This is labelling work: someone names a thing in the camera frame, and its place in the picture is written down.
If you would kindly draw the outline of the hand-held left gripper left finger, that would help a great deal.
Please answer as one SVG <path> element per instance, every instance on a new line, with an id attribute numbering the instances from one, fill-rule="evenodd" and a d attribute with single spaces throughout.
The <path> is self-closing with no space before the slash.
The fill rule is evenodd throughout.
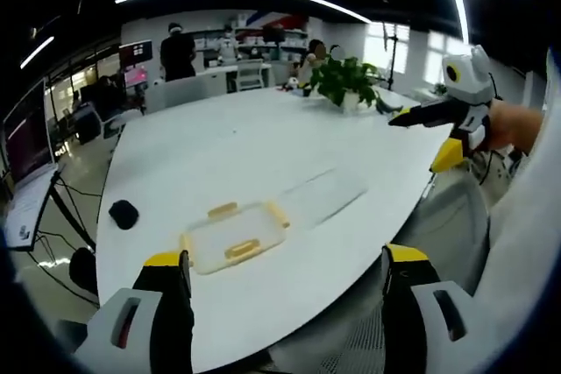
<path id="1" fill-rule="evenodd" d="M 145 261 L 85 325 L 74 358 L 88 373 L 192 373 L 195 325 L 188 251 Z"/>

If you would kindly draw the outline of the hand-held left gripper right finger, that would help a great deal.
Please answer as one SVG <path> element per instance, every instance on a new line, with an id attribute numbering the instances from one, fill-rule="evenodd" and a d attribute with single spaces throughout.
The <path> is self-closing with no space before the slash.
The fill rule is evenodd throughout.
<path id="1" fill-rule="evenodd" d="M 386 373 L 475 373 L 489 354 L 489 319 L 473 297 L 442 281 L 416 248 L 382 248 Z"/>

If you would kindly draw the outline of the person's right hand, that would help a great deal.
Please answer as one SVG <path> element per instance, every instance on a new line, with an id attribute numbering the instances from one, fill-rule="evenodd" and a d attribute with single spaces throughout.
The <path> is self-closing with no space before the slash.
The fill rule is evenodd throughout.
<path id="1" fill-rule="evenodd" d="M 489 117 L 489 150 L 498 151 L 512 145 L 529 155 L 543 122 L 543 115 L 538 110 L 493 100 Z"/>

